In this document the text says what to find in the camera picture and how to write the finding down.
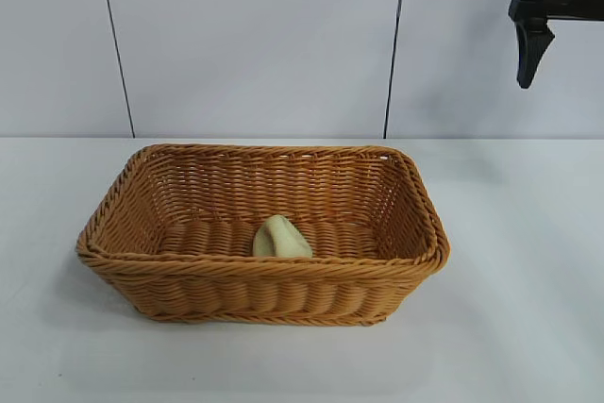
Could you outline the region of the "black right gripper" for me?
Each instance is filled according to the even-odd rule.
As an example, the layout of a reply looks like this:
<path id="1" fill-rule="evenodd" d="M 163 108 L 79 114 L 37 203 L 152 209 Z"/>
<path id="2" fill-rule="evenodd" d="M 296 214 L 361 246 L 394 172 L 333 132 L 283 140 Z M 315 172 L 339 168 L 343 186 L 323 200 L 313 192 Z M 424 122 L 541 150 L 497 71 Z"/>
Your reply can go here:
<path id="1" fill-rule="evenodd" d="M 511 0 L 508 14 L 518 43 L 516 80 L 521 89 L 528 89 L 555 39 L 547 20 L 602 22 L 603 0 Z"/>

